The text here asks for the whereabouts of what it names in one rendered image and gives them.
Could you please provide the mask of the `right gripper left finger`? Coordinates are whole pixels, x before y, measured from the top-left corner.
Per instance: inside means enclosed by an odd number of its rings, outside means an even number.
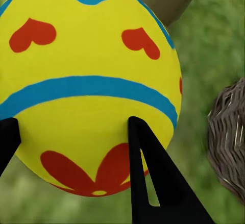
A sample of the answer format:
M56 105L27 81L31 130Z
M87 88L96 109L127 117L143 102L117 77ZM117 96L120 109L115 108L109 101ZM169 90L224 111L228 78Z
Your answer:
M21 143L16 118L0 120L0 176Z

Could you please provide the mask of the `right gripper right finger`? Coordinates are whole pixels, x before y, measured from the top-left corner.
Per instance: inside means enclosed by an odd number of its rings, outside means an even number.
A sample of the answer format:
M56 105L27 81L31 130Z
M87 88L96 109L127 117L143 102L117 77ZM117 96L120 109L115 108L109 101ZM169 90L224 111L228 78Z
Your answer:
M160 207L149 204L142 149ZM147 122L129 117L132 224L215 224Z

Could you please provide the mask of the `easter egg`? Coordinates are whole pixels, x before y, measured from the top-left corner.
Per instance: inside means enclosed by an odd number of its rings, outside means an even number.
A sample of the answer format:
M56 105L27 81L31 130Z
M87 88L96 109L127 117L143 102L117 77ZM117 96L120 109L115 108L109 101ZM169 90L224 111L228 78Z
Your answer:
M51 185L88 197L128 189L129 117L166 150L181 100L176 48L141 0L0 7L0 120L17 119L15 154Z

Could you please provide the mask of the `wicker basket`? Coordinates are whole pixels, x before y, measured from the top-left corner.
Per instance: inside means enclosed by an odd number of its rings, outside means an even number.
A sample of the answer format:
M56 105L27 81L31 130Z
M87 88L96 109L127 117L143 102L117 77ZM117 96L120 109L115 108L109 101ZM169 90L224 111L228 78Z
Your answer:
M207 120L207 158L220 183L245 207L245 75L219 92Z

